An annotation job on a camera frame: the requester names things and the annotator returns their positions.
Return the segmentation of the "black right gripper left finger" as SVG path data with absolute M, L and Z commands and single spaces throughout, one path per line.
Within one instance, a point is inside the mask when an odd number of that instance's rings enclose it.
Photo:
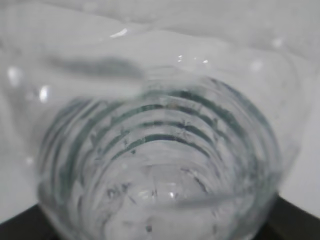
M 59 240 L 38 205 L 0 224 L 1 240 Z

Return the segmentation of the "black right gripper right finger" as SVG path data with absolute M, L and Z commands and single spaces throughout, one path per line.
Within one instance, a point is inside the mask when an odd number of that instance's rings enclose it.
M 320 219 L 278 197 L 255 240 L 320 240 Z

